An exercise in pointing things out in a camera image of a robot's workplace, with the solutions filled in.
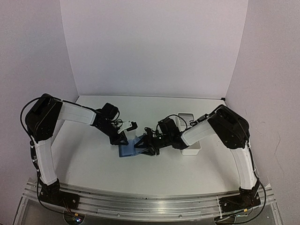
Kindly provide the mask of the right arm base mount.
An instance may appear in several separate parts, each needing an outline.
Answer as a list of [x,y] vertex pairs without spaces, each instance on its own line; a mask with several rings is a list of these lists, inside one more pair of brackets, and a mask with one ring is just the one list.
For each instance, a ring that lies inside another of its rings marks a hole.
[[222,197],[219,200],[222,212],[227,213],[259,206],[261,200],[258,194],[258,188],[259,183],[257,182],[252,189],[242,189],[240,187],[238,195]]

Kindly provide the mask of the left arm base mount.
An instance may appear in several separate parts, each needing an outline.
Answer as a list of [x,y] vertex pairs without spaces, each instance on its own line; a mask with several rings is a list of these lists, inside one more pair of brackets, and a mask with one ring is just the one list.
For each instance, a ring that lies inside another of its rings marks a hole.
[[70,210],[76,210],[78,208],[79,195],[61,191],[59,179],[50,185],[44,184],[42,181],[40,181],[40,183],[41,192],[38,196],[40,201]]

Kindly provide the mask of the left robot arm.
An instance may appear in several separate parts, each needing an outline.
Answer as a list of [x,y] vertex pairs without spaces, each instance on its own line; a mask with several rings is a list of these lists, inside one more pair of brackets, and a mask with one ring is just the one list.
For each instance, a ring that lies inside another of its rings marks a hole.
[[52,184],[58,181],[53,162],[52,146],[65,123],[80,123],[99,130],[109,138],[111,145],[128,145],[124,131],[118,127],[118,107],[105,103],[94,109],[43,94],[27,102],[20,112],[20,123],[30,139],[32,162],[38,178],[48,187],[45,196],[53,204],[63,200],[63,193]]

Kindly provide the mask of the blue card holder wallet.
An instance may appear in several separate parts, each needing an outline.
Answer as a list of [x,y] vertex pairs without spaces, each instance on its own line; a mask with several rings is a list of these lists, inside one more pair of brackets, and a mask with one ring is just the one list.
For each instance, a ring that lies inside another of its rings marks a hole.
[[141,136],[128,140],[128,145],[119,145],[119,157],[133,157],[141,154],[145,149],[137,149],[134,147],[141,140]]

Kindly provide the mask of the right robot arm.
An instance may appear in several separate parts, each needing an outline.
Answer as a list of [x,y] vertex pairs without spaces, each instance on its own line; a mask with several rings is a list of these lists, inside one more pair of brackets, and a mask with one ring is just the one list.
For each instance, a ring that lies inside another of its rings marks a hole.
[[156,155],[161,148],[172,146],[184,150],[211,135],[217,135],[234,158],[242,190],[252,190],[259,184],[253,156],[250,149],[249,123],[225,105],[219,105],[211,113],[185,124],[179,125],[167,116],[157,123],[155,130],[147,127],[137,143],[136,149],[143,149],[149,155]]

